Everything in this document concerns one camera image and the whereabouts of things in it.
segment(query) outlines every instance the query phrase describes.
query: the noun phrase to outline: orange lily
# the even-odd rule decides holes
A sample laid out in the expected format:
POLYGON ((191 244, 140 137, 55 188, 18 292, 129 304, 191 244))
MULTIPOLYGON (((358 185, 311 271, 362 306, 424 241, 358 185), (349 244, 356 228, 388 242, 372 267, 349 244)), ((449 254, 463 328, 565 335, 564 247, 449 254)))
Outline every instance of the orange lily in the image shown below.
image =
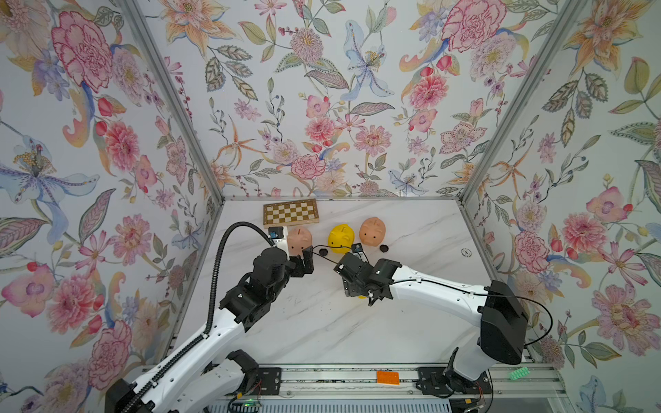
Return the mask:
POLYGON ((499 179, 502 179, 502 180, 501 180, 499 183, 494 184, 494 185, 492 185, 492 186, 503 185, 505 182, 507 182, 507 180, 508 180, 508 179, 510 178, 510 176, 511 176, 511 177, 512 177, 512 181, 514 182, 514 191, 516 192, 516 196, 519 197, 519 199, 521 199, 521 196, 519 195, 519 188, 518 188, 518 186, 516 185, 516 176, 517 176, 517 175, 518 175, 518 176, 522 176, 523 179, 527 179, 527 178, 525 177, 524 174, 522 174, 521 172, 519 172, 519 170, 518 170, 516 167, 518 167, 519 164, 520 164, 521 162, 523 162, 523 160, 525 159, 525 157, 526 157, 526 155, 528 154, 528 152, 530 152, 530 148, 532 148, 532 147, 533 147, 533 144, 532 144, 532 142, 531 142, 531 143, 530 143, 530 146, 529 146, 528 149, 527 149, 527 151, 525 151, 525 153, 524 153, 524 155, 521 157, 521 159, 519 159, 518 161, 516 161, 516 163, 514 163, 514 165, 510 165, 510 164, 508 164, 507 162, 502 162, 502 161, 499 162, 499 163, 496 163, 492 168, 495 168, 495 167, 497 167, 497 166, 500 165, 500 172, 504 172, 504 175, 502 175, 500 178, 496 178, 496 180, 499 180, 499 179))
POLYGON ((234 159, 236 159, 237 154, 239 155, 239 162, 237 162, 236 166, 234 166, 234 169, 236 169, 239 166, 239 164, 241 163, 241 158, 242 158, 241 148, 248 149, 249 151, 253 151, 253 152, 257 152, 257 153, 266 153, 266 152, 258 151, 257 149, 253 149, 253 148, 249 147, 248 145, 246 145, 247 142, 254 141, 254 139, 246 139, 244 141, 239 141, 239 132, 237 132, 237 126, 234 124, 234 120, 232 119, 232 117, 230 117, 229 120, 231 120, 232 129, 234 129, 234 141, 232 143, 230 143, 229 145, 226 145, 226 146, 223 146, 222 148, 220 148, 220 150, 218 151, 218 155, 214 159, 214 162, 216 162, 218 160, 218 158, 220 158, 220 155, 222 155, 224 151, 233 150, 233 151, 235 151, 234 152, 234 159))

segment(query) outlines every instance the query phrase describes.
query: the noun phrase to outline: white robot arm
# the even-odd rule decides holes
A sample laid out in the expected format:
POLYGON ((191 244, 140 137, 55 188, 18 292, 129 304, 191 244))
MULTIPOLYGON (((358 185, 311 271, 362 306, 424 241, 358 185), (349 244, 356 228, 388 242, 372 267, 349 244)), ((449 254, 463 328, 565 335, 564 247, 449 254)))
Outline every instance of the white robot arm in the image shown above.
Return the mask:
MULTIPOLYGON (((269 311, 290 277, 314 270, 312 248, 304 250, 302 257, 288 257, 286 228, 271 228, 270 232, 275 245, 255 258, 253 272, 227 292, 199 334, 131 385, 124 380, 112 385, 106 396, 106 413, 197 413, 219 394, 240 397, 255 389, 257 363, 241 350, 228 355, 229 344, 269 311), (225 360, 200 375, 217 358, 225 360)), ((481 329, 476 342, 452 353, 440 378, 448 394, 466 393, 495 363, 521 361, 527 316, 504 283, 494 281, 490 287, 456 283, 386 259, 371 266, 350 252, 334 270, 342 277, 347 296, 368 297, 370 306, 384 298, 409 299, 447 311, 481 329)))

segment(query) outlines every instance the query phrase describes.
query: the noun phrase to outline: green leaf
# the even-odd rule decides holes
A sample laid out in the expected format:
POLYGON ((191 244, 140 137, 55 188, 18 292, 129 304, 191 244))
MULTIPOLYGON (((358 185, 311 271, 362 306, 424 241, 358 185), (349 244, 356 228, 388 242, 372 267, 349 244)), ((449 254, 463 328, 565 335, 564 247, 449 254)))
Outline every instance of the green leaf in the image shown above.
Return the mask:
POLYGON ((96 231, 103 220, 106 219, 108 213, 108 205, 110 204, 110 196, 115 192, 115 188, 104 191, 97 197, 97 200, 87 208, 87 211, 81 216, 80 223, 78 224, 78 237, 81 244, 85 242, 87 237, 96 231))
POLYGON ((624 115, 625 113, 629 113, 633 110, 636 110, 638 106, 642 105, 644 102, 642 100, 627 100, 626 102, 622 102, 617 108, 611 109, 608 112, 616 115, 624 115))
POLYGON ((661 256, 655 254, 636 254, 647 267, 650 277, 661 287, 661 256))
POLYGON ((573 368, 575 368, 576 365, 576 355, 574 354, 574 350, 570 346, 565 346, 564 347, 564 354, 567 356, 567 360, 569 361, 569 364, 572 365, 573 368))
POLYGON ((281 71, 287 70, 291 67, 300 66, 302 64, 303 61, 300 60, 298 56, 296 56, 294 53, 288 53, 282 58, 282 60, 280 60, 280 63, 278 63, 275 72, 280 73, 281 71))
POLYGON ((317 32, 321 34, 325 34, 328 37, 331 37, 331 33, 329 32, 329 27, 326 25, 326 22, 321 20, 320 18, 316 18, 312 20, 312 25, 315 27, 317 32))
POLYGON ((652 145, 656 140, 654 135, 655 124, 652 122, 636 122, 611 131, 617 137, 627 137, 641 145, 652 145))
POLYGON ((599 342, 587 343, 584 346, 584 349, 590 354, 592 354, 594 358, 601 361, 608 361, 617 357, 622 357, 620 353, 616 352, 610 346, 604 343, 599 343, 599 342))
POLYGON ((650 80, 650 66, 639 57, 631 58, 631 66, 624 79, 624 90, 629 94, 639 94, 650 80))
POLYGON ((264 35, 264 32, 255 23, 239 22, 239 26, 241 26, 243 32, 248 37, 248 40, 250 40, 252 43, 257 45, 266 43, 266 36, 264 35))

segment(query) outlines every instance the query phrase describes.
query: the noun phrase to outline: white marble table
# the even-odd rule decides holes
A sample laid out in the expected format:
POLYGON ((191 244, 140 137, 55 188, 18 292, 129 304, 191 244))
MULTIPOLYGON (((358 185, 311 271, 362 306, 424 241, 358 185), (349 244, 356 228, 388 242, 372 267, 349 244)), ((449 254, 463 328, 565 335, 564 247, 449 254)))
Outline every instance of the white marble table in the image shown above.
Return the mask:
MULTIPOLYGON (((226 228, 236 221, 262 227, 262 205, 226 203, 200 279, 178 335, 187 339, 206 321, 215 251, 226 228)), ((372 263, 388 258, 415 270, 470 284, 490 284, 475 244, 454 201, 318 201, 321 222, 306 225, 314 244, 326 244, 330 230, 346 223, 356 231, 373 216, 387 227, 385 254, 366 246, 372 263), (472 255, 464 257, 461 249, 472 255)), ((234 230, 223 253, 217 298, 252 270, 255 256, 267 248, 248 228, 234 230)), ((338 260, 339 254, 329 253, 338 260)), ((422 363, 447 361, 452 350, 472 339, 477 329, 453 315, 410 301, 367 300, 344 295, 334 264, 315 256, 315 272, 292 278, 271 311, 233 344, 259 363, 422 363)))

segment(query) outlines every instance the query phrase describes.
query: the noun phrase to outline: chessboard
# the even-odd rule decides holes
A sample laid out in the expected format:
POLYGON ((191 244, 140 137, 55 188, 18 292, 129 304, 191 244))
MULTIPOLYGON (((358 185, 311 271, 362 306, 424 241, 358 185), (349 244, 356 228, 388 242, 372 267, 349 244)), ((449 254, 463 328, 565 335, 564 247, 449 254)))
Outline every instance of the chessboard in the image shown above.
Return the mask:
POLYGON ((264 205, 264 228, 287 227, 319 222, 317 200, 301 200, 264 205))

